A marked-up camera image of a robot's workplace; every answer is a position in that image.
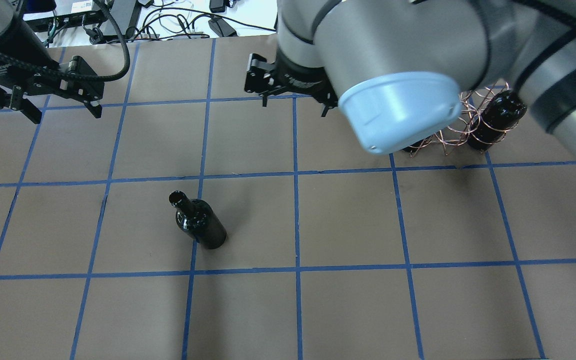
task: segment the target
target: black hose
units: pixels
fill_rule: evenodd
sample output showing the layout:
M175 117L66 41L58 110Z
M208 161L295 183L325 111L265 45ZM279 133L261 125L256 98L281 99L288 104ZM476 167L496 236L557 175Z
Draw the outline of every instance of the black hose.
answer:
M80 75L78 73L63 73L57 70L51 70L49 68L44 68L41 66L37 66L36 64L27 63L25 61L21 61L16 57L11 55L4 54L0 52L0 61L10 64L19 69L23 69L26 71L31 71L33 73L37 73L39 75L45 76L47 78L52 79L60 79L60 80L74 80L78 82L114 82L114 80L119 80L123 78L130 69L130 52L128 52L128 46L126 45L126 39L124 38L124 34L122 34L119 25L115 18L110 14L108 7L102 2L102 0L93 0L95 4L99 6L101 12L105 15L105 17L110 21L114 31L117 33L117 37L119 39L119 43L121 43L121 50L123 51L123 68L114 75Z
M571 14L565 13L564 11L557 9L557 7L550 6L539 0L512 0L513 2L530 7L537 10L538 12L555 19L556 21L566 25L567 27L576 30L576 18Z

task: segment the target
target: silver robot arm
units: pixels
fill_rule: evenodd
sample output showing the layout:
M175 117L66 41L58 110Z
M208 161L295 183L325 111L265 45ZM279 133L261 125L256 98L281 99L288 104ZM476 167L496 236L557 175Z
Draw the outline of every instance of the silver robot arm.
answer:
M576 155L576 22L566 23L576 1L278 0L278 9L277 60L252 54L248 64L246 91L264 104L293 91L323 114L339 106L364 149L386 154L452 123L461 91L504 78Z

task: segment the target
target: light blue cap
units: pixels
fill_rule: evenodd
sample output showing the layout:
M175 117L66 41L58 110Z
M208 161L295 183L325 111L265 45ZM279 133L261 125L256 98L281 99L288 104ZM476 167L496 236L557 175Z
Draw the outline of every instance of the light blue cap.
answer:
M459 92L441 73L389 73L348 89L339 108L366 151L388 154L450 125L462 111Z

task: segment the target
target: black bottle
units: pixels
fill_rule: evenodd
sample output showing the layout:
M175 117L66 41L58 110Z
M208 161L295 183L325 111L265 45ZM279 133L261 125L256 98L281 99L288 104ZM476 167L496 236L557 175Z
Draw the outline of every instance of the black bottle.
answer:
M528 107L516 92L506 90L496 94L482 112L477 129L468 138L468 145L479 151L487 151L504 136L503 131L517 125L526 114L526 109Z
M206 201L190 200L182 191L168 197L176 208L176 224L206 249L217 249L226 241L226 229Z

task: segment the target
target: white label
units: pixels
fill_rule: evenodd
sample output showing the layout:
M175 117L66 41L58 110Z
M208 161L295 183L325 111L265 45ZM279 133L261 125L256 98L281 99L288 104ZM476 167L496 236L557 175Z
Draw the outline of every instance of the white label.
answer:
M92 0L73 2L70 9L71 13L87 12L92 10Z

